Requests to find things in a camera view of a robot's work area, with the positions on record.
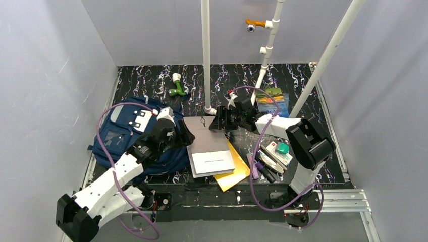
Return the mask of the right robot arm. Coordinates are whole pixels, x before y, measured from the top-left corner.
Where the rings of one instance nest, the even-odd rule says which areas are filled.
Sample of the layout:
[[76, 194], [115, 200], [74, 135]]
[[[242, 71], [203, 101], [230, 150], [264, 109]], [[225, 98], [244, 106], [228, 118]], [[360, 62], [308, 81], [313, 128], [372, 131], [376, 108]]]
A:
[[321, 167], [336, 150], [336, 145], [315, 118], [280, 117], [260, 112], [248, 97], [236, 97], [232, 107], [216, 110], [211, 130], [247, 131], [287, 139], [297, 160], [297, 168], [287, 191], [287, 205], [311, 193]]

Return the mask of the navy blue student backpack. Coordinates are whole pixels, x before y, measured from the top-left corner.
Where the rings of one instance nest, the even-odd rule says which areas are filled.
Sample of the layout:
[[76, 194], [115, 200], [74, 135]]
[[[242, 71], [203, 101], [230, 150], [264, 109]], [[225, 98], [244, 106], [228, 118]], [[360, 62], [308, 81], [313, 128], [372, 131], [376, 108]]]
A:
[[[147, 97], [130, 97], [120, 103], [127, 102], [143, 104], [157, 111], [168, 106], [158, 99]], [[182, 120], [184, 117], [181, 104], [172, 106], [171, 109], [174, 111], [174, 122], [178, 124], [178, 120]], [[99, 133], [114, 163], [139, 136], [152, 131], [155, 123], [156, 117], [152, 116], [147, 109], [139, 106], [123, 105], [109, 111], [100, 126]], [[94, 138], [93, 145], [89, 145], [87, 150], [92, 151], [99, 165], [106, 169], [111, 168], [97, 136]], [[187, 148], [170, 149], [162, 154], [157, 163], [148, 169], [144, 168], [144, 172], [139, 178], [145, 178], [148, 175], [160, 176], [175, 173], [184, 170], [188, 165], [190, 165], [190, 161]]]

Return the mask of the grey white photography portfolio book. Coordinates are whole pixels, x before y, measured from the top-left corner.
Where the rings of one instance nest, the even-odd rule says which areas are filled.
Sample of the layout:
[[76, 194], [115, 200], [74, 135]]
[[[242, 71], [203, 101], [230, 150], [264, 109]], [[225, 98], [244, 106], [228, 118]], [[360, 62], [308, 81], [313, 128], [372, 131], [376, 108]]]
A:
[[195, 140], [187, 146], [194, 178], [231, 173], [235, 164], [228, 140], [221, 130], [210, 130], [213, 116], [185, 117], [184, 122]]

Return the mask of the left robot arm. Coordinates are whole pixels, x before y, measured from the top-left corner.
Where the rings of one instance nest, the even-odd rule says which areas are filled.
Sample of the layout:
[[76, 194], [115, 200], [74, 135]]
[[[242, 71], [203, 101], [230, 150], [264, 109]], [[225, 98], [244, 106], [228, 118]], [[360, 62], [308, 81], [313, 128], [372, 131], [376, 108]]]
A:
[[126, 190], [123, 186], [158, 162], [165, 151], [189, 146], [194, 140], [183, 120], [175, 124], [166, 118], [159, 119], [96, 181], [58, 199], [57, 227], [71, 241], [92, 241], [103, 225], [130, 209], [138, 211], [152, 194], [143, 185], [131, 185]]

